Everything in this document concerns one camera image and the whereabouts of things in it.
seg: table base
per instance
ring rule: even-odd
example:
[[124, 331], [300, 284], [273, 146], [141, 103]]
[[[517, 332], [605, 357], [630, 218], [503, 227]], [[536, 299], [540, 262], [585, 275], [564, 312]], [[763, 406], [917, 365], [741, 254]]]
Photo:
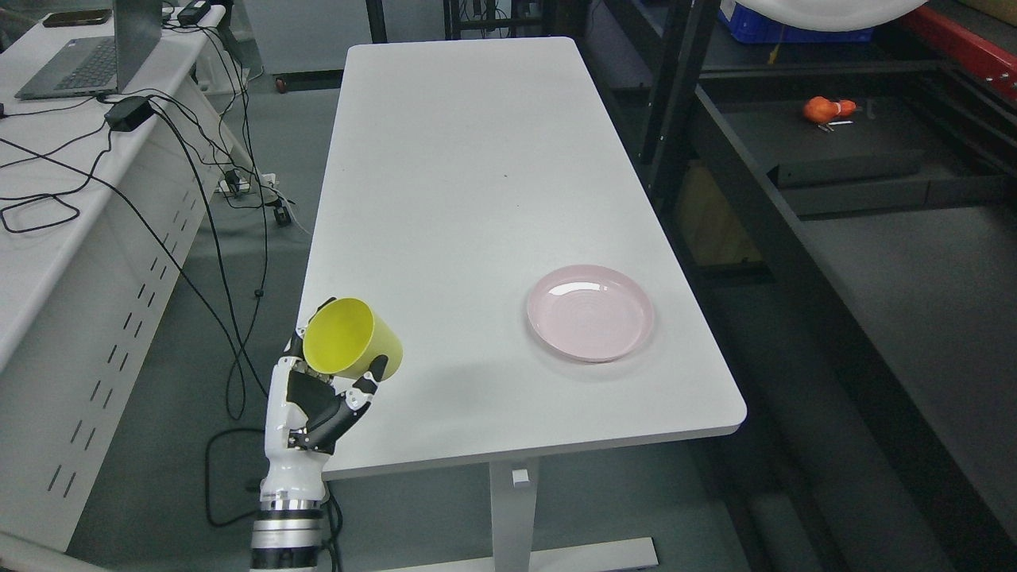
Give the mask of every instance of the table base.
[[[649, 536], [597, 545], [539, 551], [530, 555], [530, 572], [609, 572], [657, 566]], [[399, 568], [384, 572], [492, 572], [493, 558], [478, 558]]]

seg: laptop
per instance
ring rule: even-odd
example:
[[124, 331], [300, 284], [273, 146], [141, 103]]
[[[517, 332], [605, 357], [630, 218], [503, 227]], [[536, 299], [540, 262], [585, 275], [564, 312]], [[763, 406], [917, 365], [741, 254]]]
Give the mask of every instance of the laptop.
[[113, 0], [113, 36], [68, 42], [14, 97], [75, 98], [122, 92], [162, 37], [161, 0]]

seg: smartphone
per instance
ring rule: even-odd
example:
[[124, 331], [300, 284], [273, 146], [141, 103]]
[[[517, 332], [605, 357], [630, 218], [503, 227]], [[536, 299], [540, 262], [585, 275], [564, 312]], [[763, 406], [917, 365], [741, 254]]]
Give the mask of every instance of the smartphone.
[[78, 10], [76, 12], [56, 12], [43, 19], [46, 27], [59, 27], [62, 25], [89, 25], [103, 23], [110, 19], [113, 10]]

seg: pink plate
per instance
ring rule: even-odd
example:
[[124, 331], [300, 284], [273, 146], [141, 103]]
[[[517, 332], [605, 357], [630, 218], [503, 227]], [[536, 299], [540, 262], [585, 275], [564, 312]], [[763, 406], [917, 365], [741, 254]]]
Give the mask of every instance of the pink plate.
[[653, 329], [653, 304], [627, 276], [578, 265], [540, 279], [527, 303], [534, 332], [584, 361], [611, 361], [636, 349]]

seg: robotic hand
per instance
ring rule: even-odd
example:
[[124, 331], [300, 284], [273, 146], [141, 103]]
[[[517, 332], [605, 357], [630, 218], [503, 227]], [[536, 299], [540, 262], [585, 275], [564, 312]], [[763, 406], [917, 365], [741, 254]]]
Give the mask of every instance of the robotic hand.
[[370, 407], [388, 357], [376, 356], [353, 387], [337, 395], [336, 378], [315, 371], [298, 329], [272, 373], [264, 423], [268, 475], [251, 536], [251, 570], [313, 572], [321, 545], [321, 469], [336, 440]]

